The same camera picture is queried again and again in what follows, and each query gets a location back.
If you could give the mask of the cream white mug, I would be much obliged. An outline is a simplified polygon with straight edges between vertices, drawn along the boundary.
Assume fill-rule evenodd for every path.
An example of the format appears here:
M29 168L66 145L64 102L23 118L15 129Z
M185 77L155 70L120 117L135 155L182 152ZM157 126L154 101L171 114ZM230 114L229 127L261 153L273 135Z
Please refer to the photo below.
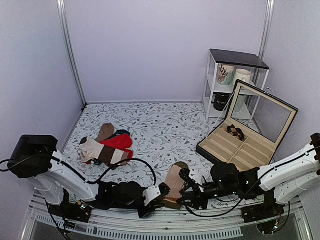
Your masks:
M234 78L232 84L235 85L237 80L243 81L245 83L250 83L252 77L252 72L246 69L238 68L235 70Z

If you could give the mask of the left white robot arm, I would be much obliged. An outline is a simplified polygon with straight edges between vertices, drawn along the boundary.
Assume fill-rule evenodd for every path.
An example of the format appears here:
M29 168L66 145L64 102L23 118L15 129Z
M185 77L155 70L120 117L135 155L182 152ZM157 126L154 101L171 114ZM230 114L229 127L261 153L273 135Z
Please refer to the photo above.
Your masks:
M98 160L108 167L98 179L90 181L63 160L57 143L52 135L22 135L11 157L0 162L7 164L1 172L11 172L33 184L51 214L88 222L93 208L118 208L136 210L143 219L163 207L162 200L171 190L165 183L142 187L134 181L103 181L109 171L132 160L128 152L83 138L79 145L82 160Z

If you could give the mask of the pale green mug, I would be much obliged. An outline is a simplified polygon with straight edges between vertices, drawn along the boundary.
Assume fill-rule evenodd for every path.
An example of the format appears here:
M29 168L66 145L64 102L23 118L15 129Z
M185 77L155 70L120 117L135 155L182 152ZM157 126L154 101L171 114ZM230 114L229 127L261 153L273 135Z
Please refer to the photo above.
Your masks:
M246 100L247 100L247 95L239 95L237 97L236 104L234 106L233 112L234 113L240 112L242 107L243 107L243 105L245 104Z

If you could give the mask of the tan brown sock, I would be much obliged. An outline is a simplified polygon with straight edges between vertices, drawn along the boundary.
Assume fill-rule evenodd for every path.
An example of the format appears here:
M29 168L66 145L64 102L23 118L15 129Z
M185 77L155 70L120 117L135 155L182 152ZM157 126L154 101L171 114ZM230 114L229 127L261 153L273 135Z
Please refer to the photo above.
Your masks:
M115 132L115 128L111 123L105 123L102 125L98 137L95 139L98 143L111 137Z

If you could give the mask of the brown beige block sock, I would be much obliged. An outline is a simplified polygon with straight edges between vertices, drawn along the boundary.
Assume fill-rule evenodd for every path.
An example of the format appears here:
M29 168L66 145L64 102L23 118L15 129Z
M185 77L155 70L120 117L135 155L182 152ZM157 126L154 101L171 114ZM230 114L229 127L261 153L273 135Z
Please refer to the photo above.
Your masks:
M111 169L118 166L116 163L130 159L131 153L98 143L96 140L84 137L79 144L81 162L89 163L98 160Z

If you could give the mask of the beige striped ribbed sock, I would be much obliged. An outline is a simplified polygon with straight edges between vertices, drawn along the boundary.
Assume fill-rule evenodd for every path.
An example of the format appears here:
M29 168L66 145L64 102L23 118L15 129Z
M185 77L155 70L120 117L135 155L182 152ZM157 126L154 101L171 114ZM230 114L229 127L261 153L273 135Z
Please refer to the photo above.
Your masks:
M169 194L161 202L166 208L180 210L181 204L177 201L182 197L180 191L183 189L185 181L179 176L182 169L188 169L185 162L179 161L173 164L166 176L164 183L170 188Z

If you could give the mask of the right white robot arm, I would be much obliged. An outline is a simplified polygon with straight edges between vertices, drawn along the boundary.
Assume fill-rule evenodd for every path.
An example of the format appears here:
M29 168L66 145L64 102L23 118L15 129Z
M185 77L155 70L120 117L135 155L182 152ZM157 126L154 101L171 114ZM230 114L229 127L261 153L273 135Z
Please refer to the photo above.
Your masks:
M271 198L259 206L262 218L269 218L295 196L320 182L320 135L311 135L311 142L300 151L273 164L239 171L233 163L218 162L210 171L212 181L197 183L190 170L181 170L186 181L179 203L206 209L209 199L236 195L241 200L270 194Z

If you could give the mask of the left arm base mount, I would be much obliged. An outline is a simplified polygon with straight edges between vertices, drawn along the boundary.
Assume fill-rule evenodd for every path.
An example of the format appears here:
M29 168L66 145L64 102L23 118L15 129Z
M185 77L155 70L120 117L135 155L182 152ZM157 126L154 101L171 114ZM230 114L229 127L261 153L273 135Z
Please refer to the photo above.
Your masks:
M88 223L93 208L85 202L70 202L70 194L65 191L60 205L48 204L50 213L65 220Z

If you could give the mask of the white frame glass shelf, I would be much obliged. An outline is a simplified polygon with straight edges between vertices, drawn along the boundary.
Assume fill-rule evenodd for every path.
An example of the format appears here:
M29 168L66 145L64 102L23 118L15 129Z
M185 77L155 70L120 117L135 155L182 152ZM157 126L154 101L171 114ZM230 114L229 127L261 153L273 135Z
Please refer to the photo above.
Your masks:
M236 80L244 81L252 86L254 75L260 71L265 72L262 82L265 87L270 68L257 55L222 49L208 51L205 70L205 84L203 90L203 107L205 118L223 118L226 116L227 107L222 105L215 108L222 96L231 98Z

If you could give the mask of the red sock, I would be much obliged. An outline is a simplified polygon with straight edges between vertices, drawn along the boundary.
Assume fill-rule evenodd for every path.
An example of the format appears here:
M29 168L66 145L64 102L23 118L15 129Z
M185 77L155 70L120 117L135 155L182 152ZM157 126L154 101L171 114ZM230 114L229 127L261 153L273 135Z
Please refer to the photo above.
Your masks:
M134 155L133 151L131 150L131 147L133 145L133 141L131 137L127 134L119 135L111 139L106 139L101 142L100 144L106 145L108 147L112 147L115 149L119 149L125 152L130 153L130 158L131 159Z

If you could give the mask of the black mug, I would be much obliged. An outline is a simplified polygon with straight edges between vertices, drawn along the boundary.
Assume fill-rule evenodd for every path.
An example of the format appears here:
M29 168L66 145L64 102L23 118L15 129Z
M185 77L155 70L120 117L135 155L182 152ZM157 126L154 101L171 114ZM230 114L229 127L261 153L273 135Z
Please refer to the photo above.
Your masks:
M223 112L231 94L230 93L221 93L217 92L214 94L213 108L216 111Z

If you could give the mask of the floral pattern mug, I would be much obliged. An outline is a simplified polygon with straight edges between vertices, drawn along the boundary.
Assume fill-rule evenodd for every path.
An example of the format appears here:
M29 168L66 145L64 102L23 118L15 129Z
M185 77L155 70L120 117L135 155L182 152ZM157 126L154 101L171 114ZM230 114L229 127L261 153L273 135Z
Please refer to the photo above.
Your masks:
M235 66L227 64L218 64L217 83L223 86L228 86L234 76Z

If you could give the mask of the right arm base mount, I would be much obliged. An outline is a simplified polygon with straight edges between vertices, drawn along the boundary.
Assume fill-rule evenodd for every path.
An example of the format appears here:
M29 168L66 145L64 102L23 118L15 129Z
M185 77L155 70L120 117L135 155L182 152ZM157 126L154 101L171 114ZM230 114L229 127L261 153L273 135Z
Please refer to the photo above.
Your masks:
M264 236L274 235L280 232L287 224L291 214L291 203L288 202L287 216L284 219L284 205L275 203L274 201L265 200L264 203L243 207L241 216L245 223L258 222L273 218L272 221L266 221L256 224L257 230Z

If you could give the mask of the brown argyle rolled sock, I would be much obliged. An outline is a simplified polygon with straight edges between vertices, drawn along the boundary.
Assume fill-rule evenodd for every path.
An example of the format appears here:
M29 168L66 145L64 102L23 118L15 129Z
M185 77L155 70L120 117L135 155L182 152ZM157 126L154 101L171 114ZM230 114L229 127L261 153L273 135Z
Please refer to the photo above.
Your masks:
M235 127L233 124L228 125L226 131L227 133L231 134L233 137L238 138L240 141L244 141L245 139L245 135L243 131L240 128Z

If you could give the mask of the black compartment organizer box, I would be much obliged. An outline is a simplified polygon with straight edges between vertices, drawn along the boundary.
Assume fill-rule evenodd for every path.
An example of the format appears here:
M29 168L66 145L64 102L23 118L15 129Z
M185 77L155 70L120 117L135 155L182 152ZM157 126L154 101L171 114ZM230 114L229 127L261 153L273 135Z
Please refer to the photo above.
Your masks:
M247 95L240 112L234 113L239 95ZM235 164L241 172L268 165L290 129L298 108L255 86L237 80L226 105L226 116L196 146L196 152L213 164ZM234 125L244 141L227 133Z

